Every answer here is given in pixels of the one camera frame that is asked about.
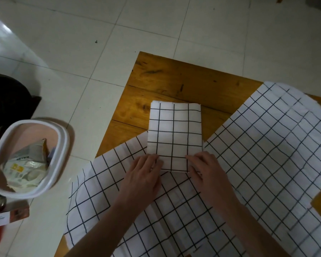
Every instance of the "hand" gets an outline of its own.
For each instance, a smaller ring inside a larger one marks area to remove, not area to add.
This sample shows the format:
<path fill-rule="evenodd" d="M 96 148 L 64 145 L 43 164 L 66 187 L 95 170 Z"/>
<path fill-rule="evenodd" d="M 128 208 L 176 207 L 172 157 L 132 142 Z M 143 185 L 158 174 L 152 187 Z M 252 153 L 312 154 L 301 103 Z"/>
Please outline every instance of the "hand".
<path fill-rule="evenodd" d="M 163 161 L 158 160 L 156 154 L 146 154 L 135 159 L 125 178 L 121 182 L 119 194 L 114 202 L 115 206 L 123 208 L 134 218 L 148 207 L 155 199 L 162 182 L 159 172 Z"/>
<path fill-rule="evenodd" d="M 203 151 L 194 156 L 187 155 L 186 158 L 201 172 L 200 175 L 189 166 L 191 177 L 197 189 L 201 191 L 202 198 L 221 215 L 240 204 L 226 173 L 213 154 Z"/>

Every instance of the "grid pattern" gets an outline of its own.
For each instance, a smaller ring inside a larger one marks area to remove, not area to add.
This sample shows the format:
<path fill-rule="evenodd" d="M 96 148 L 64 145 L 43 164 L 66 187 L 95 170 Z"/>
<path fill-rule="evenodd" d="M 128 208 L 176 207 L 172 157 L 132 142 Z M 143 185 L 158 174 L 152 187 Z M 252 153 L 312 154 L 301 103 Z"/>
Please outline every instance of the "grid pattern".
<path fill-rule="evenodd" d="M 188 172 L 185 155 L 202 151 L 201 106 L 153 101 L 147 152 L 164 161 L 162 170 Z"/>
<path fill-rule="evenodd" d="M 125 170 L 146 153 L 147 140 L 145 132 L 96 158 L 78 175 L 67 214 L 69 248 L 111 206 Z M 266 82 L 204 148 L 216 155 L 239 200 L 287 252 L 321 256 L 321 217 L 310 206 L 321 190 L 321 108 L 315 101 L 289 86 Z M 246 255 L 187 173 L 167 171 L 161 178 L 155 201 L 113 256 Z"/>
<path fill-rule="evenodd" d="M 240 201 L 290 253 L 321 254 L 321 107 L 302 92 L 265 82 L 204 144 Z"/>

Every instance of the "dark round object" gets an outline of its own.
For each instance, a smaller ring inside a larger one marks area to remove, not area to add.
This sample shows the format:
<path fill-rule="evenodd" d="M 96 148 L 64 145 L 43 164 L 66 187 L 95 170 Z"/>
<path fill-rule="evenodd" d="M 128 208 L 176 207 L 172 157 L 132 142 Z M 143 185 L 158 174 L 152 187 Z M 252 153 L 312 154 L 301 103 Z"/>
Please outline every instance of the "dark round object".
<path fill-rule="evenodd" d="M 32 97 L 22 83 L 11 77 L 0 76 L 0 126 L 28 119 L 31 103 Z"/>

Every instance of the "forearm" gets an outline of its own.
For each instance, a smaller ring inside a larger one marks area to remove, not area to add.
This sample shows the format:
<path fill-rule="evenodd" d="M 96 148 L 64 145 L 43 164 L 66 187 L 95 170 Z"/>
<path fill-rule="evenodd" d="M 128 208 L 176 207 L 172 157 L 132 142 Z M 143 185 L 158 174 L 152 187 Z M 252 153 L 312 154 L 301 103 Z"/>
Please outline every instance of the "forearm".
<path fill-rule="evenodd" d="M 228 207 L 222 217 L 250 256 L 289 256 L 239 202 Z"/>
<path fill-rule="evenodd" d="M 106 215 L 68 252 L 66 257 L 111 256 L 135 216 L 113 205 Z"/>

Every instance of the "tile floor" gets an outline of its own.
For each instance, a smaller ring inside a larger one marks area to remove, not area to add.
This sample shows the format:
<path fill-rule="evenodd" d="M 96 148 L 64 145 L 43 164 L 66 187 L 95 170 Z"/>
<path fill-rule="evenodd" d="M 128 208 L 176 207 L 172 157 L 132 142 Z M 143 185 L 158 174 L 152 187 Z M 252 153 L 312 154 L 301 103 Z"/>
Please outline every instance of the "tile floor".
<path fill-rule="evenodd" d="M 6 227 L 0 257 L 52 257 L 67 184 L 94 158 L 139 51 L 321 96 L 321 11 L 304 0 L 0 0 L 0 73 L 75 136 L 60 181 Z"/>

